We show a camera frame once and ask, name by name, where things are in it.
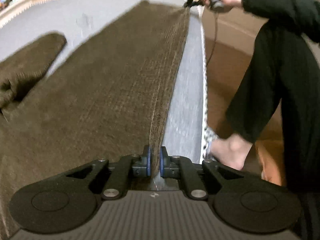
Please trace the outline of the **olive knit pants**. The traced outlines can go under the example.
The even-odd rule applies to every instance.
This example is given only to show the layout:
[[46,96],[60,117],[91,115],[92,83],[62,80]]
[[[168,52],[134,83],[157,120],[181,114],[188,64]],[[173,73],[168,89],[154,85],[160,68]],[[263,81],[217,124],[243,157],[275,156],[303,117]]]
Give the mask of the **olive knit pants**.
[[189,9],[141,1],[28,93],[26,81],[65,38],[46,35],[14,54],[22,70],[1,63],[1,239],[17,230],[8,204],[25,185],[145,145],[158,164],[189,20]]

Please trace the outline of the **person bare foot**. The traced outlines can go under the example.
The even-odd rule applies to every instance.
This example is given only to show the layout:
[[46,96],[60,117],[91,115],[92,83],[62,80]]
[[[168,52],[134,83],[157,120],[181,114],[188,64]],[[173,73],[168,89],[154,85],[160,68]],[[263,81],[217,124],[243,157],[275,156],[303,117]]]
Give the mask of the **person bare foot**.
[[227,139],[217,138],[210,143],[209,157],[235,170],[242,170],[253,144],[237,133]]

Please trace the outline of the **person black clothed body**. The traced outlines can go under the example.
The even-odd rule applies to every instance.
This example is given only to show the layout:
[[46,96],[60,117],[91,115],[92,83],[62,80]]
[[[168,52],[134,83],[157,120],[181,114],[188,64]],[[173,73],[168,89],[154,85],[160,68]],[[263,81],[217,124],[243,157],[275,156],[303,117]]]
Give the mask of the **person black clothed body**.
[[266,18],[248,70],[227,110],[233,129],[254,142],[281,109],[286,184],[300,195],[303,239],[319,239],[319,66],[305,42],[319,42],[316,0],[229,0]]

